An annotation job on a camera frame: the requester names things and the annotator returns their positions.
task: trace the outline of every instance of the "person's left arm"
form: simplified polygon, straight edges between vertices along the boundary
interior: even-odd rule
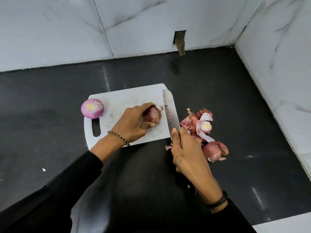
[[[127,108],[112,131],[128,142],[143,137],[147,128],[156,126],[149,122],[139,125],[150,106],[155,105]],[[107,134],[43,188],[0,212],[0,232],[70,232],[72,207],[99,177],[103,162],[124,145],[119,137]]]

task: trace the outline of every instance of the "person's right arm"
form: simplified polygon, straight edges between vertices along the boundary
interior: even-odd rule
[[[180,134],[175,128],[172,129],[172,143],[176,171],[188,178],[207,205],[219,201],[223,193],[211,173],[200,143],[184,128],[180,128]],[[229,232],[233,229],[256,232],[230,199],[211,209],[211,213],[211,227],[215,232]]]

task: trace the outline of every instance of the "black sleeve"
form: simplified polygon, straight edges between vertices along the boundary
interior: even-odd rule
[[[71,209],[103,164],[86,152],[37,192],[0,212],[0,232],[70,232]]]
[[[256,233],[240,210],[228,198],[228,205],[220,212],[211,214],[214,232],[252,232]]]

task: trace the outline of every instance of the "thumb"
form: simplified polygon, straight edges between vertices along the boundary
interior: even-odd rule
[[[176,128],[172,129],[171,137],[172,137],[173,147],[181,148],[180,135]]]
[[[147,130],[148,128],[151,128],[151,127],[156,127],[156,124],[155,123],[151,123],[151,122],[143,122],[140,125],[140,128],[144,129],[144,130]]]

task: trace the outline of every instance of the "black countertop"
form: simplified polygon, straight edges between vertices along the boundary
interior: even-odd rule
[[[225,47],[0,74],[0,210],[87,150],[80,106],[89,95],[158,83],[174,95],[180,120],[186,108],[214,114],[211,136],[230,154],[210,163],[212,173],[252,225],[311,211],[309,179],[235,50]],[[204,229],[207,210],[179,186],[169,141],[121,149],[73,208],[72,232],[101,232],[108,222]]]

